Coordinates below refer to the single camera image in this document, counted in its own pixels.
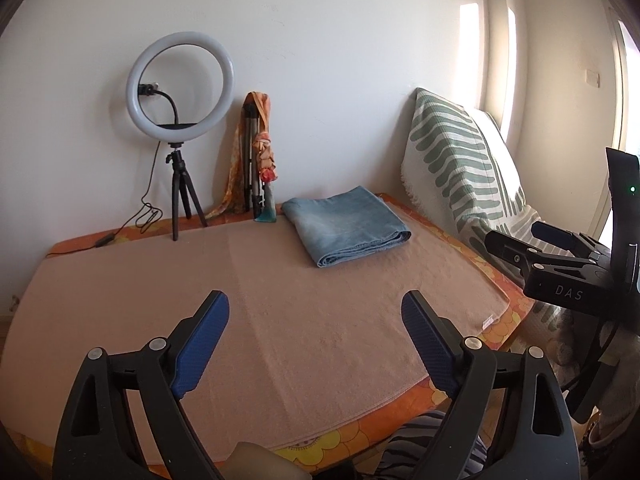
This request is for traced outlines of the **right hand grey glove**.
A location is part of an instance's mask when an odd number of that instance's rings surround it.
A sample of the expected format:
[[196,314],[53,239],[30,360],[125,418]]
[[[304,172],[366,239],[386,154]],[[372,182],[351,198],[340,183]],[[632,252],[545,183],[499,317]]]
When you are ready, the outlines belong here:
[[600,418],[588,437],[594,448],[604,448],[621,437],[639,408],[639,336],[621,328],[605,355],[617,367],[597,404]]

